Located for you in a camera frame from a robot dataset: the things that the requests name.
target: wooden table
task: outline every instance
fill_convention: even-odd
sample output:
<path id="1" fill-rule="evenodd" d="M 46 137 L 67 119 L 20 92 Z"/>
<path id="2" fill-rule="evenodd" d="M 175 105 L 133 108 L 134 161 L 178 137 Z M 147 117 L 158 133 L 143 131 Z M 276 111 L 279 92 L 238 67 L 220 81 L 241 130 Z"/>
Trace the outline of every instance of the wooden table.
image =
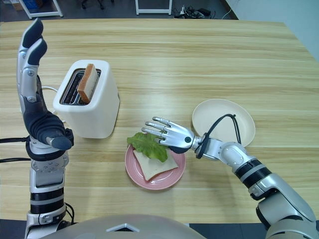
<path id="1" fill-rule="evenodd" d="M 27 22 L 0 27 L 0 137 L 27 136 L 16 93 L 16 52 Z M 257 202 L 221 162 L 187 152 L 172 188 L 154 192 L 127 176 L 126 138 L 161 116 L 191 127 L 193 109 L 223 98 L 243 106 L 256 124 L 248 151 L 280 174 L 319 217 L 319 64 L 282 23 L 233 20 L 45 20 L 48 51 L 43 85 L 58 88 L 80 59 L 111 64 L 120 92 L 116 127 L 106 139 L 75 137 L 66 169 L 65 201 L 76 221 L 123 213 L 183 223 L 258 222 Z M 54 93 L 45 92 L 48 105 Z M 0 158 L 27 157 L 23 143 L 0 145 Z M 0 218 L 25 220 L 29 162 L 0 165 Z"/>

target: lettuce leaf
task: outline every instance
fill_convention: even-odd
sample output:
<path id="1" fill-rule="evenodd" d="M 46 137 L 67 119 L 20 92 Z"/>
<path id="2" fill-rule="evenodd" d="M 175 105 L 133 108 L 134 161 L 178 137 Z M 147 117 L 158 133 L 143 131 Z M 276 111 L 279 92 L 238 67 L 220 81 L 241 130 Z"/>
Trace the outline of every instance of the lettuce leaf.
<path id="1" fill-rule="evenodd" d="M 155 142 L 156 136 L 151 133 L 136 133 L 133 137 L 127 138 L 136 151 L 143 153 L 149 158 L 157 158 L 161 162 L 167 160 L 166 146 Z"/>

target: white wall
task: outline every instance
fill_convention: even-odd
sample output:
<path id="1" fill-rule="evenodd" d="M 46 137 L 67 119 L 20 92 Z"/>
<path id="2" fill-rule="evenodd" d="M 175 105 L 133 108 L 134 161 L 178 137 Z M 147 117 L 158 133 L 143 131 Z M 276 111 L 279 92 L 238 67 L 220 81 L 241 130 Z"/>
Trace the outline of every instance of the white wall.
<path id="1" fill-rule="evenodd" d="M 319 0 L 226 0 L 239 20 L 283 22 L 319 61 Z"/>

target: white plate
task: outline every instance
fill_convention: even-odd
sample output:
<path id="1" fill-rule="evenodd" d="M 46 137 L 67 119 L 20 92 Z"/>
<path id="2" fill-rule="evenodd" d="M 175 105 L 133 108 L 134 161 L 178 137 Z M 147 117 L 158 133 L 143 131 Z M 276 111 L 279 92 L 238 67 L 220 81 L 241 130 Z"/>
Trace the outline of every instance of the white plate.
<path id="1" fill-rule="evenodd" d="M 236 115 L 241 143 L 245 147 L 255 137 L 255 123 L 250 114 L 240 105 L 223 99 L 211 99 L 200 103 L 193 112 L 193 126 L 199 136 L 206 133 L 213 123 L 225 114 Z M 224 142 L 237 142 L 235 127 L 230 117 L 225 117 L 210 134 Z"/>

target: black floor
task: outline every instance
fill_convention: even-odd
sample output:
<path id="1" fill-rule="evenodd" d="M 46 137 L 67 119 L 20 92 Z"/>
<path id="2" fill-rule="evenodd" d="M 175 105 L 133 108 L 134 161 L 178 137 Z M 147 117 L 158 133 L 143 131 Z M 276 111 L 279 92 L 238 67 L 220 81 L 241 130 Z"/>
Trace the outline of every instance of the black floor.
<path id="1" fill-rule="evenodd" d="M 136 15 L 135 0 L 103 0 L 104 10 L 100 9 L 97 0 L 88 0 L 86 9 L 82 9 L 80 0 L 58 0 L 63 17 L 48 16 L 41 19 L 68 19 L 68 18 L 172 18 L 174 13 L 179 13 L 183 5 L 192 6 L 194 9 L 205 8 L 212 12 L 214 19 L 221 19 L 228 8 L 224 1 L 220 0 L 173 0 L 172 15 L 168 14 L 140 14 Z M 168 8 L 169 0 L 139 0 L 140 8 Z M 30 12 L 53 11 L 52 1 L 44 1 L 44 5 L 38 10 Z M 0 21 L 26 21 L 29 20 L 24 10 L 16 11 L 12 5 L 4 4 L 0 0 Z"/>

